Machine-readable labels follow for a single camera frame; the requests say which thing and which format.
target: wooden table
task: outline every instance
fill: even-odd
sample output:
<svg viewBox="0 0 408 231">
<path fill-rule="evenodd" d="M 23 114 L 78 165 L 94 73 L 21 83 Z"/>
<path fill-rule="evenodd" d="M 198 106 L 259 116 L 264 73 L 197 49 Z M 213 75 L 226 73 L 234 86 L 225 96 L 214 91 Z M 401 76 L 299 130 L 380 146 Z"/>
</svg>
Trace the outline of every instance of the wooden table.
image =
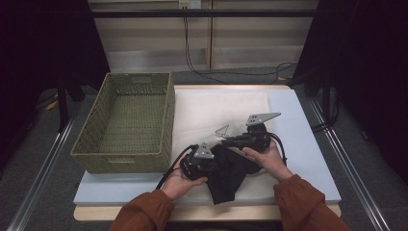
<svg viewBox="0 0 408 231">
<path fill-rule="evenodd" d="M 252 85 L 185 85 L 174 86 L 176 90 L 289 90 L 287 86 Z M 337 216 L 341 215 L 337 203 L 327 205 Z M 77 205 L 77 220 L 114 220 L 121 206 Z M 231 221 L 231 220 L 279 220 L 277 205 L 236 206 L 230 203 L 215 205 L 179 205 L 171 213 L 169 221 Z"/>
</svg>

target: gray floor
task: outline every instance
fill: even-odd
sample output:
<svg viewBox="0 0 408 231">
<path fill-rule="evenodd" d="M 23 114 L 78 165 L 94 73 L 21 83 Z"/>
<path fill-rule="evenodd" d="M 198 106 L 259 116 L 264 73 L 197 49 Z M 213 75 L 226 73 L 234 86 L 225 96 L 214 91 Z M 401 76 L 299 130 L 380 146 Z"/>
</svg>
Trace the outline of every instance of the gray floor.
<svg viewBox="0 0 408 231">
<path fill-rule="evenodd" d="M 234 71 L 246 72 L 248 70 L 235 69 Z M 274 71 L 274 68 L 256 68 L 251 71 L 265 73 Z M 291 75 L 291 71 L 293 70 L 282 71 L 279 76 L 286 78 Z M 191 72 L 175 73 L 174 76 L 176 84 L 219 84 Z M 269 84 L 276 76 L 212 74 L 211 77 L 229 84 Z M 310 105 L 311 99 L 304 95 L 303 86 L 295 86 L 294 89 L 310 124 L 318 124 Z M 85 90 L 87 97 L 83 102 L 69 102 L 71 111 L 79 106 L 78 116 L 51 175 L 46 179 L 33 213 L 28 222 L 23 224 L 25 230 L 107 230 L 111 224 L 110 222 L 80 222 L 76 221 L 72 215 L 75 208 L 72 200 L 84 170 L 70 158 L 69 152 L 96 95 L 94 90 L 88 88 Z M 51 111 L 38 110 L 36 122 L 2 174 L 0 230 L 7 230 L 18 207 L 35 182 L 42 163 L 57 136 L 58 128 L 59 112 L 57 108 Z M 362 136 L 362 129 L 343 104 L 341 104 L 339 119 L 334 129 L 390 229 L 406 230 L 408 227 L 407 185 L 384 163 L 375 144 Z M 315 136 L 343 199 L 340 202 L 342 219 L 352 230 L 375 230 L 324 132 L 316 133 Z M 202 223 L 171 223 L 167 230 L 189 230 L 192 226 L 202 225 Z M 234 230 L 282 229 L 279 222 L 223 222 L 211 223 L 211 225 L 213 227 L 216 225 L 228 226 Z"/>
</svg>

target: white cloth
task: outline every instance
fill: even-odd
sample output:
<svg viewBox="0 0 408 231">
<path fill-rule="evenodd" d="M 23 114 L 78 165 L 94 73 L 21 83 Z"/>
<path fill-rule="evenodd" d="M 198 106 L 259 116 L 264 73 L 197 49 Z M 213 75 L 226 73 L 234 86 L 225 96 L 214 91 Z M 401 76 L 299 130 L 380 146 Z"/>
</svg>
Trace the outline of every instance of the white cloth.
<svg viewBox="0 0 408 231">
<path fill-rule="evenodd" d="M 268 95 L 264 92 L 177 92 L 172 161 L 191 144 L 206 142 L 209 147 L 215 145 L 220 140 L 215 136 L 217 129 L 229 125 L 227 133 L 237 136 L 246 132 L 245 123 L 250 115 L 266 113 L 270 113 L 270 108 Z M 271 131 L 269 121 L 266 127 Z M 242 182 L 236 198 L 271 199 L 273 183 L 268 174 L 249 176 Z M 212 201 L 207 185 L 194 187 L 185 197 L 201 202 Z"/>
</svg>

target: wall outlet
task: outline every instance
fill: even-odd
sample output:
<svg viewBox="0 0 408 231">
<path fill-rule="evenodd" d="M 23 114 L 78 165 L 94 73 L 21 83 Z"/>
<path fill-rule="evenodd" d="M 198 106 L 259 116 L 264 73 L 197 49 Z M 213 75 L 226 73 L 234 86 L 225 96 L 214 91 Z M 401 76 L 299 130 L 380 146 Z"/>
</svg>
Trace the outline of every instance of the wall outlet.
<svg viewBox="0 0 408 231">
<path fill-rule="evenodd" d="M 201 0 L 190 0 L 190 9 L 201 9 Z"/>
<path fill-rule="evenodd" d="M 179 0 L 179 9 L 189 9 L 190 0 Z"/>
</svg>

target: metal rail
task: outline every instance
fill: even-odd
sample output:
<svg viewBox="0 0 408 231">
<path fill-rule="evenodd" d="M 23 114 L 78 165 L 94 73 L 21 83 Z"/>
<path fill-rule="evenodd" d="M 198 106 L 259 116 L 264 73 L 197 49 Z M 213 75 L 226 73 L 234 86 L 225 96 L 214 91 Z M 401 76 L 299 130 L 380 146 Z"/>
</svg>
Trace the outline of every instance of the metal rail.
<svg viewBox="0 0 408 231">
<path fill-rule="evenodd" d="M 316 10 L 137 10 L 90 12 L 94 18 L 121 17 L 313 17 Z"/>
<path fill-rule="evenodd" d="M 75 108 L 73 109 L 71 119 L 68 121 L 62 132 L 57 135 L 54 144 L 48 152 L 48 155 L 45 158 L 45 161 L 42 164 L 42 167 L 39 170 L 36 179 L 34 180 L 34 183 L 31 185 L 30 190 L 18 207 L 18 210 L 15 213 L 7 231 L 21 231 L 25 229 L 30 216 L 37 205 L 39 197 L 41 196 L 45 183 L 47 182 L 48 177 L 51 174 L 53 166 L 57 162 L 58 156 L 62 148 L 64 147 L 66 138 L 71 131 L 73 121 L 78 115 L 79 107 L 80 103 L 76 104 Z"/>
<path fill-rule="evenodd" d="M 323 111 L 320 104 L 313 100 L 311 102 L 312 108 L 315 111 L 318 120 L 320 123 L 324 122 Z M 363 183 L 363 180 L 360 178 L 356 168 L 351 163 L 351 160 L 348 158 L 347 153 L 345 152 L 342 143 L 337 137 L 335 131 L 332 127 L 325 128 L 324 133 L 329 139 L 337 157 L 339 158 L 340 163 L 344 169 L 345 174 L 347 175 L 348 180 L 350 181 L 354 191 L 357 193 L 361 203 L 363 204 L 364 209 L 366 210 L 367 215 L 369 216 L 375 230 L 383 231 L 390 230 L 386 220 L 381 214 L 381 211 L 378 208 L 378 205 L 375 203 L 372 198 L 369 190 L 366 188 L 366 185 Z"/>
</svg>

